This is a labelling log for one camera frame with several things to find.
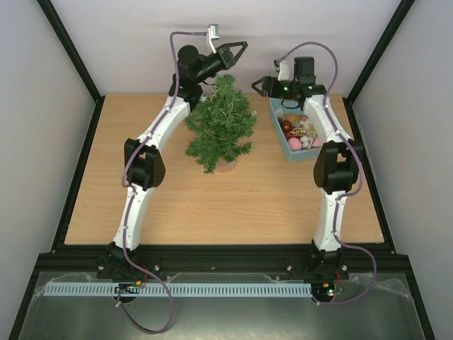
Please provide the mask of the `small green christmas tree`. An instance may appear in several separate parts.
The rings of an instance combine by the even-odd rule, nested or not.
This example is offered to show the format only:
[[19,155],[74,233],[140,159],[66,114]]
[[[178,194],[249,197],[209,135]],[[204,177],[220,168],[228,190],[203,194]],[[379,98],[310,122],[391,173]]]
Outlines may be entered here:
[[256,122],[257,115],[236,87],[236,78],[231,74],[217,76],[213,93],[185,119],[185,126],[194,133],[185,154],[206,174],[214,174],[220,159],[232,162],[251,152]]

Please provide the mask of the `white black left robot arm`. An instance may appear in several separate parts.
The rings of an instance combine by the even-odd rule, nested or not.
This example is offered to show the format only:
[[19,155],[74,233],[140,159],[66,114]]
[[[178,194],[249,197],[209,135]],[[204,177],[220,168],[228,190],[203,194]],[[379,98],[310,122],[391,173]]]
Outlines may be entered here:
[[97,260],[101,278],[132,278],[141,270],[138,248],[142,226],[149,201],[166,174],[164,147],[200,101],[201,83],[231,69],[247,47],[245,41],[229,42],[209,55],[202,55],[195,46],[185,45],[173,53],[176,67],[163,108],[137,139],[127,139],[124,144],[125,170],[121,182],[127,190],[127,199],[117,233],[106,255]]

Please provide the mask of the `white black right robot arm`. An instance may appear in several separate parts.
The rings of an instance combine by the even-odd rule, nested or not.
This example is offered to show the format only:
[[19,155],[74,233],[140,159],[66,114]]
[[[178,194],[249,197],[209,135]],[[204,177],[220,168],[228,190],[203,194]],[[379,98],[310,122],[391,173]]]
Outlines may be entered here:
[[325,86],[316,83],[313,57],[294,60],[293,79],[285,60],[274,64],[278,76],[265,76],[252,88],[264,97],[297,102],[322,141],[314,165],[314,182],[321,189],[319,225],[306,270],[315,278],[329,277],[343,270],[340,231],[348,193],[359,178],[362,145],[351,139],[332,112]]

